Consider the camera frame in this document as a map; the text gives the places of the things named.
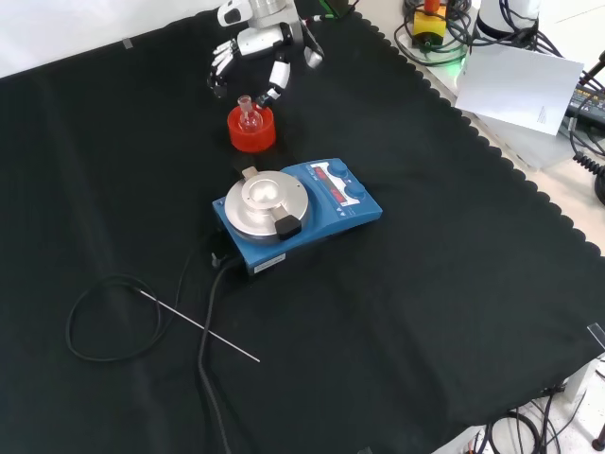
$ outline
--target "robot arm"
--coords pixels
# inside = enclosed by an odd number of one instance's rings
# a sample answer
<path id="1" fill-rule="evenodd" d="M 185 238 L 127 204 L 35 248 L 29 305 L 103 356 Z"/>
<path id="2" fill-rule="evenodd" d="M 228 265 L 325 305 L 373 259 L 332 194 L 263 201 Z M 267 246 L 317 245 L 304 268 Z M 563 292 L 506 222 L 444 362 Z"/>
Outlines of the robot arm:
<path id="1" fill-rule="evenodd" d="M 290 63 L 288 48 L 304 48 L 307 64 L 315 68 L 323 60 L 323 51 L 298 16 L 294 0 L 229 0 L 218 9 L 218 22 L 231 26 L 248 21 L 250 27 L 236 39 L 221 44 L 214 51 L 209 86 L 219 97 L 226 90 L 226 75 L 239 59 L 254 59 L 275 52 L 275 63 L 268 89 L 256 98 L 259 107 L 272 104 L 287 86 Z"/>
<path id="2" fill-rule="evenodd" d="M 291 33 L 285 25 L 269 26 L 262 29 L 246 28 L 230 40 L 216 48 L 212 62 L 209 83 L 215 93 L 220 95 L 226 82 L 225 76 L 237 58 L 253 59 L 262 56 L 275 48 L 290 44 Z M 267 107 L 277 99 L 290 79 L 290 63 L 283 52 L 278 52 L 269 78 L 266 93 L 256 99 L 260 107 Z"/>

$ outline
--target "red container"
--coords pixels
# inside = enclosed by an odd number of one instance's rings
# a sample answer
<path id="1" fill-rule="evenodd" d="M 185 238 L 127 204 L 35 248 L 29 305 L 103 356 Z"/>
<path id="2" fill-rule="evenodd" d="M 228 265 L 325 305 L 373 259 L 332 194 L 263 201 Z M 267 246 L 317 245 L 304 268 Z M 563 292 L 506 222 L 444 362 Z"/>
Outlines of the red container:
<path id="1" fill-rule="evenodd" d="M 227 117 L 229 126 L 229 135 L 234 147 L 245 153 L 259 153 L 275 143 L 275 123 L 273 122 L 273 112 L 269 107 L 265 109 L 254 109 L 263 117 L 263 128 L 257 132 L 243 132 L 239 128 L 239 117 L 242 110 L 239 106 L 235 107 Z"/>

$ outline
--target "white paper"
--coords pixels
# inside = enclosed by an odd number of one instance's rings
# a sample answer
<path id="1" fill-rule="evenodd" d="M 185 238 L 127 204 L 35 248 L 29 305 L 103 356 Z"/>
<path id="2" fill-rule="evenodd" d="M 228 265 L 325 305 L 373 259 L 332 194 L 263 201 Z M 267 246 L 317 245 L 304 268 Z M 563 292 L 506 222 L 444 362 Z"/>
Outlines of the white paper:
<path id="1" fill-rule="evenodd" d="M 555 135 L 583 63 L 504 45 L 474 47 L 456 107 Z"/>

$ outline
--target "black fabric tablecloth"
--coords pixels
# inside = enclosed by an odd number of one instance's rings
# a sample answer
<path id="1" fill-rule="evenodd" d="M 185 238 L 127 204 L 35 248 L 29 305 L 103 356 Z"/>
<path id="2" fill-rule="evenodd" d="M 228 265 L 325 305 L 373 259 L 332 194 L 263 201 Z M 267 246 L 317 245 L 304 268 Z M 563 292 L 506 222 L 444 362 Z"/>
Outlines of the black fabric tablecloth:
<path id="1" fill-rule="evenodd" d="M 586 325 L 605 318 L 605 266 L 375 28 L 319 27 L 326 61 L 294 62 L 274 156 L 341 158 L 384 215 L 257 279 L 230 275 L 214 328 L 261 363 L 213 342 L 213 376 L 233 453 L 428 453 L 598 353 Z M 2 452 L 219 452 L 195 328 L 175 321 L 110 366 L 71 356 L 63 329 L 108 273 L 173 300 L 233 183 L 226 113 L 271 65 L 243 65 L 214 99 L 210 52 L 230 33 L 201 14 L 0 81 Z M 197 319 L 212 279 L 200 261 L 181 304 Z M 150 334 L 148 302 L 123 296 L 84 311 L 81 349 Z"/>

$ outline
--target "metal rod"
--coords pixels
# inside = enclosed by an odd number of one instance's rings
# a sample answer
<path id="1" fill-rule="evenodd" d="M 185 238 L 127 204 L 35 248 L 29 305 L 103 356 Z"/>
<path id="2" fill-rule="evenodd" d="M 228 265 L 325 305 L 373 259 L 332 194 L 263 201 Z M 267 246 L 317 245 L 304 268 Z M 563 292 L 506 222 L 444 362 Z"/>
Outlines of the metal rod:
<path id="1" fill-rule="evenodd" d="M 150 300 L 155 301 L 156 303 L 158 303 L 159 305 L 165 307 L 166 309 L 168 309 L 169 311 L 177 314 L 179 317 L 181 317 L 182 319 L 187 320 L 188 322 L 190 322 L 191 324 L 194 324 L 195 326 L 197 326 L 199 329 L 206 329 L 204 328 L 201 324 L 194 322 L 193 320 L 191 320 L 189 317 L 186 317 L 184 315 L 182 315 L 178 310 L 173 309 L 172 307 L 170 307 L 169 305 L 166 305 L 164 303 L 162 303 L 160 300 L 158 300 L 157 298 L 154 298 L 153 296 L 151 296 L 150 294 L 142 291 L 139 289 L 139 293 L 141 293 L 144 296 L 147 296 Z M 250 359 L 254 359 L 256 362 L 261 362 L 261 360 L 257 357 L 252 356 L 250 353 L 248 353 L 245 350 L 242 350 L 241 348 L 239 348 L 237 345 L 233 345 L 232 343 L 230 343 L 228 340 L 221 338 L 217 333 L 213 333 L 212 331 L 208 330 L 208 332 L 210 334 L 212 334 L 215 338 L 217 338 L 220 341 L 225 342 L 227 345 L 229 345 L 230 347 L 234 348 L 235 350 L 237 350 L 239 353 L 243 353 L 244 355 L 246 355 L 248 358 Z"/>

